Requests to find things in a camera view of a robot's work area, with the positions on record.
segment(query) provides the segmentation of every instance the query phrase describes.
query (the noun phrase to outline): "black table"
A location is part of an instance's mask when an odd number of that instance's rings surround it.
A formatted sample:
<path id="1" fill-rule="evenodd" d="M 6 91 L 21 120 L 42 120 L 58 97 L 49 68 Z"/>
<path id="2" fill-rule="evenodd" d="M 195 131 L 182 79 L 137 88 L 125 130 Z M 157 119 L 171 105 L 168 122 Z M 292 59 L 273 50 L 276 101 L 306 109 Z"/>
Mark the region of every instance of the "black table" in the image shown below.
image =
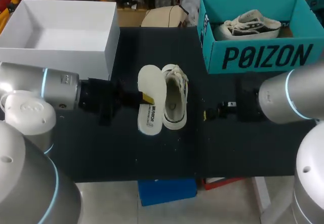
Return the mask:
<path id="1" fill-rule="evenodd" d="M 111 127 L 81 111 L 58 112 L 52 159 L 75 182 L 183 177 L 293 175 L 298 147 L 314 126 L 203 121 L 203 110 L 234 101 L 237 75 L 208 75 L 196 28 L 121 28 L 112 79 L 137 89 L 142 66 L 178 64 L 189 78 L 187 124 L 149 137 L 137 112 L 122 109 Z"/>

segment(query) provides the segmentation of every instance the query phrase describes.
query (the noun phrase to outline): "floor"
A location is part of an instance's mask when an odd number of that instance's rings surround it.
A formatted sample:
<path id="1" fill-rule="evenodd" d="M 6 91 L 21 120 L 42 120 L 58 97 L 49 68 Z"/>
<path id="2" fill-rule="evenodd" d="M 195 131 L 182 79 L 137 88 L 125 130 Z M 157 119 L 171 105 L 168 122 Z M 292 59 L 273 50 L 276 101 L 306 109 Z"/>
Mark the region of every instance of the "floor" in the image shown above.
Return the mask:
<path id="1" fill-rule="evenodd" d="M 288 177 L 267 177 L 270 198 Z M 259 210 L 251 179 L 213 190 L 199 190 L 195 198 L 142 207 L 137 182 L 77 184 L 84 199 L 82 224 L 259 224 Z M 294 224 L 288 209 L 277 224 Z"/>

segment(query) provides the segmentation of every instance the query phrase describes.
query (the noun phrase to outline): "white insole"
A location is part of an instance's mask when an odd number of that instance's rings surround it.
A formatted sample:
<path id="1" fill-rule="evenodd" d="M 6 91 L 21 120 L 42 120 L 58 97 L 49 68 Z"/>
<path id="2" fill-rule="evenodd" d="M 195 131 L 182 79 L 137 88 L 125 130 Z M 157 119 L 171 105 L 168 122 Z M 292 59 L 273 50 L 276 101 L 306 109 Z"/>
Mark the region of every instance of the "white insole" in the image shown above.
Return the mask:
<path id="1" fill-rule="evenodd" d="M 167 96 L 167 84 L 161 70 L 153 65 L 142 67 L 138 73 L 138 91 L 154 99 L 154 105 L 141 104 L 138 112 L 138 129 L 149 136 L 160 133 Z"/>
<path id="2" fill-rule="evenodd" d="M 166 112 L 172 121 L 179 121 L 183 118 L 181 94 L 174 80 L 169 80 L 167 83 Z"/>

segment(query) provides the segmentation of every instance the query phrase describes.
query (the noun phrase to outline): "shoelace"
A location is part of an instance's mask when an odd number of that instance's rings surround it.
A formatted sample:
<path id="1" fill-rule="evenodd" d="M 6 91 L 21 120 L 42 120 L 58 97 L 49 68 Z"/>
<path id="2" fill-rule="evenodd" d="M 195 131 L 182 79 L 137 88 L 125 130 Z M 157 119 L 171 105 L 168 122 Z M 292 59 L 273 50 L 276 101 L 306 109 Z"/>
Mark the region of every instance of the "shoelace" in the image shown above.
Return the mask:
<path id="1" fill-rule="evenodd" d="M 184 81 L 185 82 L 189 81 L 187 75 L 184 74 L 184 72 L 180 69 L 180 67 L 178 65 L 176 65 L 171 71 L 169 71 L 167 73 L 167 77 L 172 74 L 175 75 L 179 79 L 181 89 L 184 89 Z"/>
<path id="2" fill-rule="evenodd" d="M 244 24 L 244 23 L 240 23 L 237 19 L 234 19 L 233 21 L 230 20 L 226 20 L 224 22 L 224 25 L 231 28 L 232 29 L 232 33 L 234 33 L 234 29 L 238 28 L 238 29 L 243 29 L 243 28 L 247 28 L 248 25 Z"/>

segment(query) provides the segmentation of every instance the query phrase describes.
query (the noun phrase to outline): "metal bracket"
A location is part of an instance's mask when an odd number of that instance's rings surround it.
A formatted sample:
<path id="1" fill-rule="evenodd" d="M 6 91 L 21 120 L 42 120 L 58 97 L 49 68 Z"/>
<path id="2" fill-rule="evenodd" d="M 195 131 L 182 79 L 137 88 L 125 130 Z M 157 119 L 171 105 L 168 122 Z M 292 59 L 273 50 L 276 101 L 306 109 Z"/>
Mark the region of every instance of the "metal bracket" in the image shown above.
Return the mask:
<path id="1" fill-rule="evenodd" d="M 9 11 L 9 14 L 13 13 L 18 7 L 18 4 L 13 4 L 13 3 L 10 3 L 7 5 L 7 8 L 8 8 L 8 11 Z"/>

